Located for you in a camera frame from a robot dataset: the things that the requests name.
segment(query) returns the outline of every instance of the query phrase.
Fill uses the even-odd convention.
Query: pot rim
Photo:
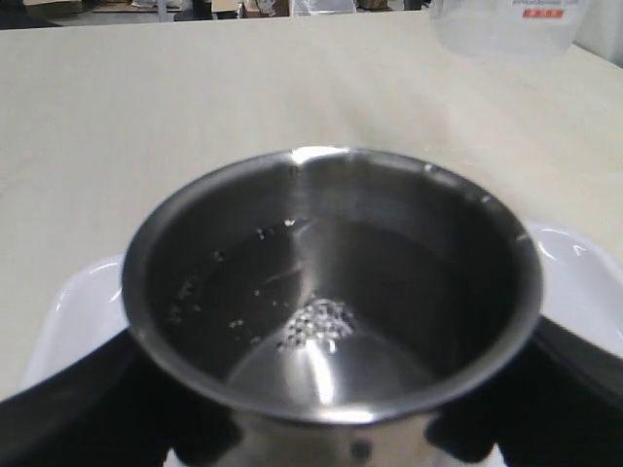
[[[364,158],[385,166],[428,172],[443,177],[462,193],[478,194],[487,202],[487,215],[509,232],[507,244],[514,252],[520,271],[518,300],[508,324],[476,360],[450,377],[408,395],[370,404],[343,404],[327,407],[292,407],[254,399],[185,360],[163,337],[150,313],[147,297],[141,292],[153,246],[176,215],[195,200],[228,180],[265,164],[303,164],[317,158]],[[326,424],[366,424],[409,413],[429,413],[455,401],[499,372],[527,343],[539,319],[542,274],[536,250],[527,230],[516,216],[489,192],[450,170],[415,158],[358,148],[304,147],[280,151],[226,165],[191,182],[158,206],[141,225],[128,248],[122,273],[122,294],[129,329],[135,340],[165,372],[198,394],[237,411],[256,413],[295,422]]]

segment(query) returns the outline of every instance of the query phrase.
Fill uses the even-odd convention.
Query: stainless steel pot
[[[215,463],[415,467],[529,339],[541,273],[520,222],[464,178],[313,147],[167,199],[123,294],[150,357],[235,426]]]

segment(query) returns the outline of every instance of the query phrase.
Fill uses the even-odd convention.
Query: red label
[[[528,8],[524,10],[524,18],[562,18],[565,10],[560,8]]]

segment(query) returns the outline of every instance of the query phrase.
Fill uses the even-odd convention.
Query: water
[[[171,339],[232,387],[286,404],[371,402],[461,364],[460,317],[477,302],[409,238],[286,219],[218,253],[195,287],[189,309],[201,312],[171,326]]]

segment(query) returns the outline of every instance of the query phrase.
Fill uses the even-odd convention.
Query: white tray
[[[579,337],[623,358],[623,270],[591,240],[568,229],[530,222],[545,272],[542,313]],[[121,301],[122,256],[76,274],[53,304],[21,388],[66,368],[127,326]],[[167,467],[179,465],[169,460]],[[433,467],[459,467],[441,460]],[[499,452],[480,467],[503,467]]]

